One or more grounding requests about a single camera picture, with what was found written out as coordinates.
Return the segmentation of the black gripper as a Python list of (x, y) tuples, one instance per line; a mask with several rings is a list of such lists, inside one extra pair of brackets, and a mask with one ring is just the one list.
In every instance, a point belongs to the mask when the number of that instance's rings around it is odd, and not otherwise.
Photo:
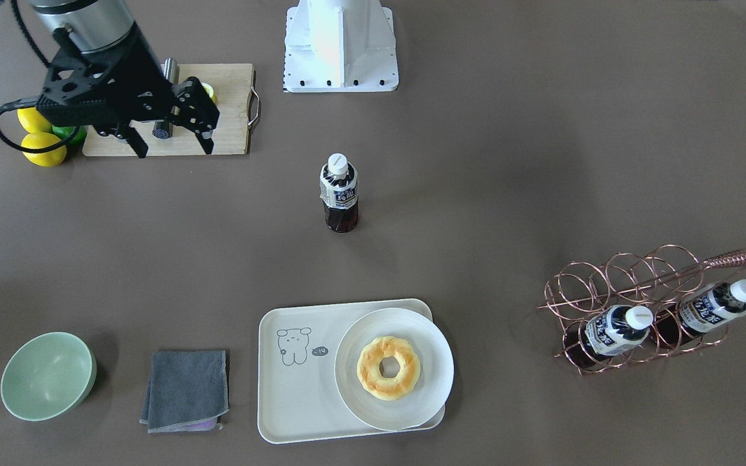
[[(136, 129), (130, 127), (133, 121), (153, 121), (156, 96), (168, 88), (159, 65), (149, 55), (119, 56), (113, 79), (117, 104), (127, 121), (116, 125), (92, 125), (101, 135), (114, 135), (124, 139), (140, 159), (145, 159), (148, 145)], [(211, 138), (220, 117), (219, 109), (211, 101), (201, 85), (201, 80), (189, 76), (174, 85), (174, 109), (166, 113), (173, 125), (181, 126), (195, 133), (198, 144), (204, 153), (210, 155), (215, 147)]]

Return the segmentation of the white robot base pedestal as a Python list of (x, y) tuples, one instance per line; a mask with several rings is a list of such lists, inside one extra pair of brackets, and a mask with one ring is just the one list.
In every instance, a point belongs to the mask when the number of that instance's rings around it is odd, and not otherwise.
[(400, 84), (391, 9), (379, 1), (300, 1), (286, 12), (287, 93), (373, 93)]

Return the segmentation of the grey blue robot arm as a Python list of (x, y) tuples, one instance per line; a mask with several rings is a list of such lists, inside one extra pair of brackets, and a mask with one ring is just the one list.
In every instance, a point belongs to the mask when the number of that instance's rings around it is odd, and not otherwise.
[(49, 65), (36, 109), (51, 124), (85, 125), (148, 146), (133, 121), (165, 120), (188, 129), (206, 154), (219, 110), (198, 78), (172, 83), (124, 1), (32, 1), (60, 49)]

